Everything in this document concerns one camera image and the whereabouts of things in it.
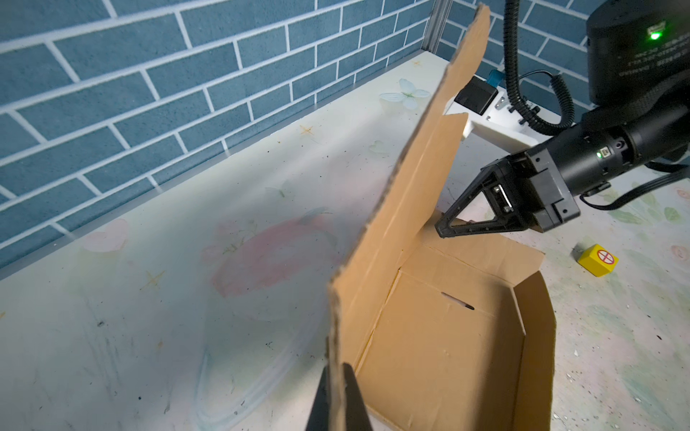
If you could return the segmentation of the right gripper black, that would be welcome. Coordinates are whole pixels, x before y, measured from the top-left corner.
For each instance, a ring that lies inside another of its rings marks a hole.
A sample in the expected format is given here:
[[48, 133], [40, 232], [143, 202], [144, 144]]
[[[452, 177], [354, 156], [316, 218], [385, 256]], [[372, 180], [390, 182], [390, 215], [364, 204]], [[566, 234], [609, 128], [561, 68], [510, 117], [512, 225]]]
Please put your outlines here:
[[[516, 199], [510, 187], [515, 184], [526, 221], [516, 212]], [[497, 217], [479, 222], [458, 218], [483, 195]], [[487, 233], [522, 232], [529, 228], [545, 233], [580, 216], [580, 209], [567, 187], [561, 172], [545, 147], [532, 147], [512, 154], [509, 162], [497, 160], [481, 169], [477, 177], [435, 223], [441, 238], [454, 238]]]

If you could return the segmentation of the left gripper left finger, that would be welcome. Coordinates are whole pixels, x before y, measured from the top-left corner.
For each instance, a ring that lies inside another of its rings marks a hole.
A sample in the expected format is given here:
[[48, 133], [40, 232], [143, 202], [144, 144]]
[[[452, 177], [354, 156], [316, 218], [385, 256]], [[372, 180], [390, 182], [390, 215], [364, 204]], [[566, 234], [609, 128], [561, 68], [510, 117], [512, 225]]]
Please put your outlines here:
[[329, 415], [329, 366], [325, 366], [317, 386], [305, 431], [328, 431]]

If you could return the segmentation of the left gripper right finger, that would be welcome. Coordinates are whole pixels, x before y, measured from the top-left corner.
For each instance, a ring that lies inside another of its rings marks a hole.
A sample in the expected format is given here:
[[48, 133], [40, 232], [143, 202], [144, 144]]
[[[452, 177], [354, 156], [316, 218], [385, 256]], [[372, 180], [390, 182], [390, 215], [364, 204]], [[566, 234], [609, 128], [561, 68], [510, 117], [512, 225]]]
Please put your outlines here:
[[345, 430], [373, 431], [367, 407], [362, 397], [352, 366], [343, 364], [345, 381]]

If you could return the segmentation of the yellow cube red symbol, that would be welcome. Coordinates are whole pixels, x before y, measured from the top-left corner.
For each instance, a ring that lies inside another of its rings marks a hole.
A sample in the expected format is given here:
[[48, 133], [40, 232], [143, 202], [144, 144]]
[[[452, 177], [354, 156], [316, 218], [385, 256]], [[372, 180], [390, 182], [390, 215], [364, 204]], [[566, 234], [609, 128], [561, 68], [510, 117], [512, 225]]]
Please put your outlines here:
[[590, 274], [601, 278], [614, 271], [618, 258], [599, 244], [594, 244], [580, 255], [577, 262]]

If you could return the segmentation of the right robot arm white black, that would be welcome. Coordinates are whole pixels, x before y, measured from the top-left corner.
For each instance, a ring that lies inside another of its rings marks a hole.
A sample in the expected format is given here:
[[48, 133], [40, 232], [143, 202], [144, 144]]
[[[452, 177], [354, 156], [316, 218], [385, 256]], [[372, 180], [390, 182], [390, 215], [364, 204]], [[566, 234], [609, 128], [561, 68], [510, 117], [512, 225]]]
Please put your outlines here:
[[510, 106], [544, 143], [481, 169], [436, 224], [443, 238], [532, 229], [580, 215], [612, 179], [646, 166], [661, 173], [607, 205], [616, 210], [684, 180], [689, 147], [689, 6], [681, 1], [607, 1], [587, 21], [589, 96], [580, 118], [558, 75], [561, 119], [543, 120], [519, 90], [519, 3], [504, 8], [504, 84]]

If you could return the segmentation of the brown cardboard paper box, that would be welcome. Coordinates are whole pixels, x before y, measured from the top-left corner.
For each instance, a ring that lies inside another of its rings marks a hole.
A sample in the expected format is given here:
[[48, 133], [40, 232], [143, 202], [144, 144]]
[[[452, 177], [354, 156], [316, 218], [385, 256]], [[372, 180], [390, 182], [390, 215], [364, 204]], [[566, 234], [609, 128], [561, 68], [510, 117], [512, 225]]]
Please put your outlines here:
[[551, 426], [556, 321], [544, 256], [502, 235], [442, 239], [435, 229], [468, 120], [444, 112], [489, 30], [480, 6], [329, 287], [329, 430], [345, 430], [344, 363], [369, 418], [397, 430]]

